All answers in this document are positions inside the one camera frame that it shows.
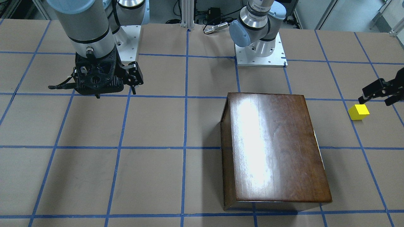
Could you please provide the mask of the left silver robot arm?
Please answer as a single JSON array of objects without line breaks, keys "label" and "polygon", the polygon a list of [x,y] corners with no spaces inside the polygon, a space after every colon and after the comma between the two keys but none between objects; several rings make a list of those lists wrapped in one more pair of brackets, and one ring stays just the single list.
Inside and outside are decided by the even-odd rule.
[{"label": "left silver robot arm", "polygon": [[[274,0],[249,0],[241,8],[238,19],[229,25],[229,33],[236,47],[248,47],[253,56],[270,56],[276,48],[276,36],[287,10]],[[390,106],[403,100],[403,69],[390,81],[377,79],[362,89],[358,98],[360,104],[371,99],[386,97],[385,105]]]}]

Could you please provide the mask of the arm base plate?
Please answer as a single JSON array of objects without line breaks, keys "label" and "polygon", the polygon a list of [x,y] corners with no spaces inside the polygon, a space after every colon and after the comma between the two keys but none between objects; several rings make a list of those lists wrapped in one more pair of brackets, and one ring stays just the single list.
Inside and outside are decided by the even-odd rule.
[{"label": "arm base plate", "polygon": [[137,60],[140,47],[141,25],[121,26],[113,36],[123,63]]},{"label": "arm base plate", "polygon": [[287,67],[287,58],[280,33],[272,41],[258,40],[247,47],[234,45],[238,66]]}]

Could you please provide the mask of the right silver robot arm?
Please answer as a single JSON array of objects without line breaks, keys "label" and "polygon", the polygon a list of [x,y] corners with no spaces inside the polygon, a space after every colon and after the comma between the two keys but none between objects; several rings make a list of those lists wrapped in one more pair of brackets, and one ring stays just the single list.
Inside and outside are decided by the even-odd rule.
[{"label": "right silver robot arm", "polygon": [[75,66],[62,83],[51,90],[74,89],[81,95],[123,91],[132,94],[144,83],[137,49],[124,27],[140,27],[150,21],[148,0],[48,0],[75,48]]}]

